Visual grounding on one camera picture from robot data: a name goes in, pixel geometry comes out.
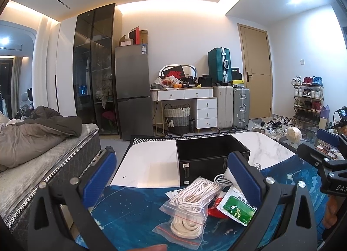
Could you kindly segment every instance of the silver suitcase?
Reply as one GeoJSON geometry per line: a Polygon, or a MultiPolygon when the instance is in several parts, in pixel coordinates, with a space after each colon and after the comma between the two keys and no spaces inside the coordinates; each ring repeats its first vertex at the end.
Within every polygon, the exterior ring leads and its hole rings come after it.
{"type": "Polygon", "coordinates": [[[247,128],[249,121],[249,89],[234,88],[234,118],[233,127],[247,128]]]}
{"type": "Polygon", "coordinates": [[[213,96],[217,97],[217,128],[231,128],[234,105],[232,86],[213,87],[213,96]]]}

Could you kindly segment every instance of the refrigerator door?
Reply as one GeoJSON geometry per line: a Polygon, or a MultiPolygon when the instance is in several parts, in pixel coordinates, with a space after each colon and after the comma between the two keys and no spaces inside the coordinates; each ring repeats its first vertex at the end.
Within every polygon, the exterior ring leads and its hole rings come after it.
{"type": "Polygon", "coordinates": [[[150,97],[118,100],[118,112],[123,140],[130,140],[131,135],[153,136],[150,97]]]}
{"type": "Polygon", "coordinates": [[[117,99],[150,96],[147,44],[115,48],[117,99]]]}

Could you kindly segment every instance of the glass wardrobe door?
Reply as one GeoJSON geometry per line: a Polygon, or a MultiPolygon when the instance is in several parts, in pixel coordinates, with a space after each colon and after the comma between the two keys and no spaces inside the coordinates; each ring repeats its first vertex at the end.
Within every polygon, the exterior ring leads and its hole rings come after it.
{"type": "Polygon", "coordinates": [[[83,123],[97,123],[90,83],[91,34],[95,10],[77,16],[72,76],[77,116],[83,123]]]}
{"type": "Polygon", "coordinates": [[[118,135],[112,89],[112,29],[115,5],[95,10],[91,44],[91,78],[99,134],[118,135]]]}

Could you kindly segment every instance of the green packet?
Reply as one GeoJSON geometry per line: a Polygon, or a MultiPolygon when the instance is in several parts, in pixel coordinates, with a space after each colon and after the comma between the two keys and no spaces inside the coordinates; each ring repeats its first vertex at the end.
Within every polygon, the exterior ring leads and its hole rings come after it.
{"type": "Polygon", "coordinates": [[[217,209],[244,226],[247,226],[257,210],[249,205],[243,193],[233,186],[229,188],[217,209]]]}

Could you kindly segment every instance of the beige curtain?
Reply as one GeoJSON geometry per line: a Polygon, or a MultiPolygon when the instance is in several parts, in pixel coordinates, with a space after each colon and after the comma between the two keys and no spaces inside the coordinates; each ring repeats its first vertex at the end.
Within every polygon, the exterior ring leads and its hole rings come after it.
{"type": "Polygon", "coordinates": [[[15,56],[12,64],[11,76],[11,105],[12,118],[17,114],[19,108],[19,92],[20,92],[20,69],[23,57],[15,56]]]}

